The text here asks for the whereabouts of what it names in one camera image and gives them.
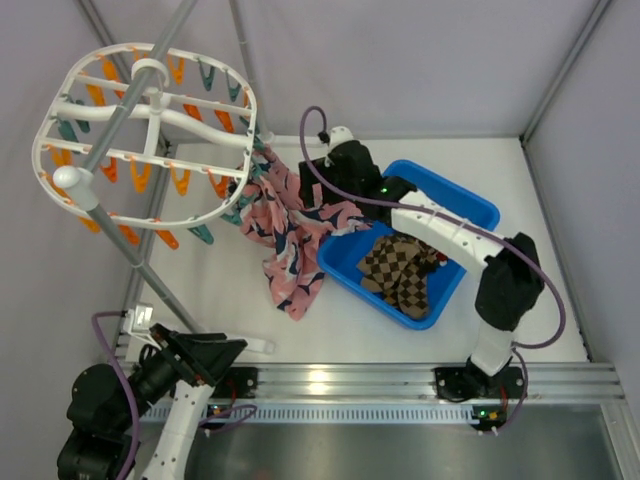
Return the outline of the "brown argyle sock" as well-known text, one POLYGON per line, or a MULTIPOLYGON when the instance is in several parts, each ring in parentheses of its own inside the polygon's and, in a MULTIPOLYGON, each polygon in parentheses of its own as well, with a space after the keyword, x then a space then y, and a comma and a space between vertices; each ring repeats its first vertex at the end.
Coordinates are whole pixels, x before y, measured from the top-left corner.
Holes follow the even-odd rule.
POLYGON ((379 237, 357 268, 365 290, 417 321, 431 311, 428 276, 447 263, 448 257, 427 243, 393 233, 379 237))

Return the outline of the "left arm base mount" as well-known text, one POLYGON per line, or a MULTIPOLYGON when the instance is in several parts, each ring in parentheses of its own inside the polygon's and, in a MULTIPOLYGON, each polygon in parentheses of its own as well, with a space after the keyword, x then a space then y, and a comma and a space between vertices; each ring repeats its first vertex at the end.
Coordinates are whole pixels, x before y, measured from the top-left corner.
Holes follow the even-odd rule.
POLYGON ((256 367, 232 367, 221 382, 220 395, 231 400, 254 398, 258 376, 256 367))

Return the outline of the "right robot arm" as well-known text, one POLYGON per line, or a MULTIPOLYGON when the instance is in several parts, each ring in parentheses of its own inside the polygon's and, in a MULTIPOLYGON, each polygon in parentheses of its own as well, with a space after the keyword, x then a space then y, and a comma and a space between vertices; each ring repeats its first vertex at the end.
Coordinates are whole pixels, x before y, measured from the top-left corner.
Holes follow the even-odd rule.
POLYGON ((479 281, 474 307, 481 324, 466 377, 493 386, 513 356, 514 332, 544 289, 535 242, 524 233, 498 237, 434 202, 415 184, 387 176, 358 140, 332 143, 327 154, 299 164, 306 205, 322 189, 328 204, 353 202, 363 215, 435 248, 479 281))

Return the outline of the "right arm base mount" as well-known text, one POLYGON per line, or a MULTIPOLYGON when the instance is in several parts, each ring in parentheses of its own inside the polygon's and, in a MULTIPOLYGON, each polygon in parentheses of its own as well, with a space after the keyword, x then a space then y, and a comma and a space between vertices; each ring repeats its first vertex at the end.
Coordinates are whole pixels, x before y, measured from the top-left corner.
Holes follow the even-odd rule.
POLYGON ((516 399, 524 391, 524 375, 519 367, 507 366, 489 376, 473 364, 438 367, 434 370, 436 396, 462 403, 475 399, 516 399))

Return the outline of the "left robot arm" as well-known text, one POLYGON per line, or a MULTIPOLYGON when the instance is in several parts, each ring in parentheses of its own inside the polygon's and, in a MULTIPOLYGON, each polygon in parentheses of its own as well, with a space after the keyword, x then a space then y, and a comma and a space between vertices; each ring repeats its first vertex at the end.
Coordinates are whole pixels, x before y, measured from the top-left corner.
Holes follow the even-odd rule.
POLYGON ((125 375, 117 360, 83 371, 72 386, 73 429, 57 458, 60 479, 126 479, 141 444, 141 418, 175 394, 145 479, 182 479, 196 430, 215 387, 248 343, 223 333, 188 334, 156 323, 156 352, 125 375))

